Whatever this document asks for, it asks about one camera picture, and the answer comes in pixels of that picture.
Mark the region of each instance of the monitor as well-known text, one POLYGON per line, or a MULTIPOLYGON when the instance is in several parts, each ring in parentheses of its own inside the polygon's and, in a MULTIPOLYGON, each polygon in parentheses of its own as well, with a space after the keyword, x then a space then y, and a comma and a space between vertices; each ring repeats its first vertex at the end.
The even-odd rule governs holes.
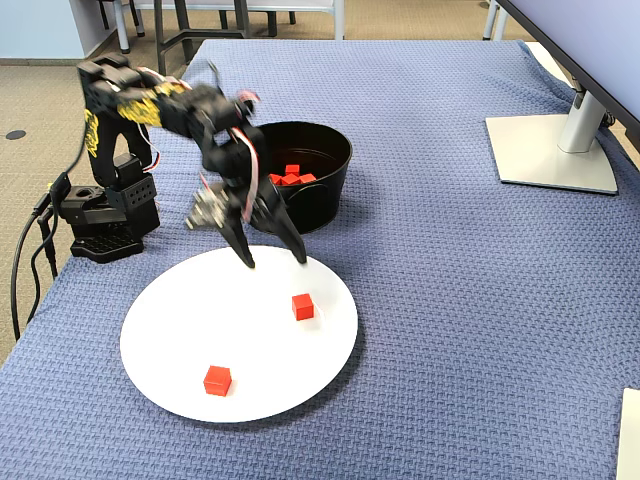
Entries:
POLYGON ((487 119, 502 181, 616 193, 595 134, 609 110, 640 136, 640 1, 498 3, 586 89, 568 115, 487 119))

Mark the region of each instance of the chair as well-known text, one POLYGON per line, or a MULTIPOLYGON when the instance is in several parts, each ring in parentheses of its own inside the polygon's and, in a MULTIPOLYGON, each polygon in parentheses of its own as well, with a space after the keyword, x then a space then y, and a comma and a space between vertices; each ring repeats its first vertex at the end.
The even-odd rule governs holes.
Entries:
MULTIPOLYGON (((153 0, 136 0, 139 8, 153 8, 153 0)), ((247 0, 250 12, 266 12, 269 17, 269 35, 276 33, 275 12, 289 12, 289 21, 295 23, 295 12, 324 12, 334 18, 336 40, 344 40, 345 0, 247 0)), ((190 0, 187 8, 193 10, 220 10, 227 12, 234 10, 233 0, 190 0)), ((222 28, 226 27, 226 13, 220 14, 222 28)))
MULTIPOLYGON (((116 28, 118 30, 118 41, 120 42, 120 50, 122 53, 131 52, 129 48, 129 38, 127 36, 127 24, 124 21, 124 12, 122 0, 98 0, 100 2, 100 13, 102 14, 102 22, 104 23, 105 30, 109 29, 109 21, 104 10, 104 2, 111 3, 113 5, 113 13, 116 19, 116 28)), ((136 33, 139 37, 144 37, 144 25, 142 24, 142 15, 140 10, 136 8, 134 0, 129 0, 129 8, 131 9, 131 15, 133 16, 133 23, 136 26, 136 33)))
MULTIPOLYGON (((277 12, 264 12, 267 14, 267 25, 269 28, 269 36, 275 37, 278 35, 278 21, 276 18, 277 12)), ((296 24, 296 12, 289 12, 289 23, 291 25, 296 24)), ((227 11, 220 10, 220 25, 224 30, 229 28, 229 23, 227 22, 227 11)))
POLYGON ((484 26, 484 34, 482 35, 483 40, 491 40, 491 31, 493 30, 493 24, 496 20, 496 13, 498 12, 498 9, 500 9, 500 14, 498 15, 498 24, 496 26, 496 33, 493 35, 493 40, 502 40, 502 37, 504 36, 504 29, 507 26, 509 14, 498 4, 498 0, 491 0, 491 3, 489 4, 489 14, 487 15, 487 23, 484 26))

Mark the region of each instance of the yellow label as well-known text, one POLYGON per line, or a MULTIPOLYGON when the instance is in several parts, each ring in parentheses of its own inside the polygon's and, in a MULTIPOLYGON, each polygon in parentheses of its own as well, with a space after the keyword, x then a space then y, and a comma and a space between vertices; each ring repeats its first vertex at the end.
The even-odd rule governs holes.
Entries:
POLYGON ((87 122, 87 135, 84 137, 84 143, 87 150, 94 157, 98 156, 98 117, 89 110, 84 111, 84 121, 87 122))
POLYGON ((132 122, 153 125, 154 127, 162 126, 162 123, 160 123, 160 110, 149 98, 118 105, 118 113, 121 117, 132 122))
POLYGON ((160 85, 156 85, 154 90, 160 94, 169 96, 174 92, 175 93, 184 92, 184 87, 179 84, 165 82, 165 83, 161 83, 160 85))

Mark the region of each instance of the gray floor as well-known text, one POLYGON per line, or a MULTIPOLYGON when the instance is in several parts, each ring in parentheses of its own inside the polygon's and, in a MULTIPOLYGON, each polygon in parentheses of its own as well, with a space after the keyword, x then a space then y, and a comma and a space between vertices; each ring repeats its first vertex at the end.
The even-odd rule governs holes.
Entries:
MULTIPOLYGON (((346 2, 347 39, 480 39, 487 15, 486 2, 476 0, 349 0, 346 2)), ((168 33, 176 29, 175 15, 165 13, 168 33)), ((194 27, 218 27, 217 12, 193 11, 194 27)), ((332 17, 321 13, 298 13, 298 23, 288 24, 288 16, 278 16, 278 39, 331 39, 332 17)), ((143 12, 147 30, 137 38, 129 18, 132 64, 156 67, 153 19, 143 12)), ((266 15, 251 14, 257 36, 266 35, 266 15)), ((508 24, 505 39, 532 38, 513 20, 508 24)), ((114 40, 107 51, 119 51, 114 40)), ((184 72, 181 49, 167 55, 168 73, 184 72)), ((75 67, 71 66, 1 66, 0 67, 0 362, 13 348, 10 315, 10 272, 15 243, 33 204, 46 191, 47 185, 75 157, 81 141, 83 99, 75 67), (27 131, 21 140, 9 141, 4 134, 14 129, 27 131)), ((623 145, 631 152, 621 125, 613 127, 623 145)), ((124 145, 119 144, 119 152, 124 145)), ((631 154, 640 164, 640 156, 631 154)), ((92 184, 89 162, 85 158, 73 172, 75 184, 92 184)), ((39 230, 29 235, 21 259, 18 298, 21 318, 26 318, 33 301, 34 287, 29 259, 40 243, 39 230)), ((72 236, 62 224, 56 235, 59 265, 69 256, 72 236)), ((51 284, 48 267, 40 259, 39 271, 46 291, 51 284)))

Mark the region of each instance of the silver stand base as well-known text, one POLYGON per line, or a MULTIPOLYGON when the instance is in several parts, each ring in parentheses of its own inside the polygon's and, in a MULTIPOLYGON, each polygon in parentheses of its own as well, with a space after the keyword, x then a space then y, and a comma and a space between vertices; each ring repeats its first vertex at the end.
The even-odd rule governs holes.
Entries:
POLYGON ((611 165, 597 140, 585 153, 566 153, 558 141, 568 115, 490 117, 487 128, 500 180, 541 187, 616 194, 611 165))

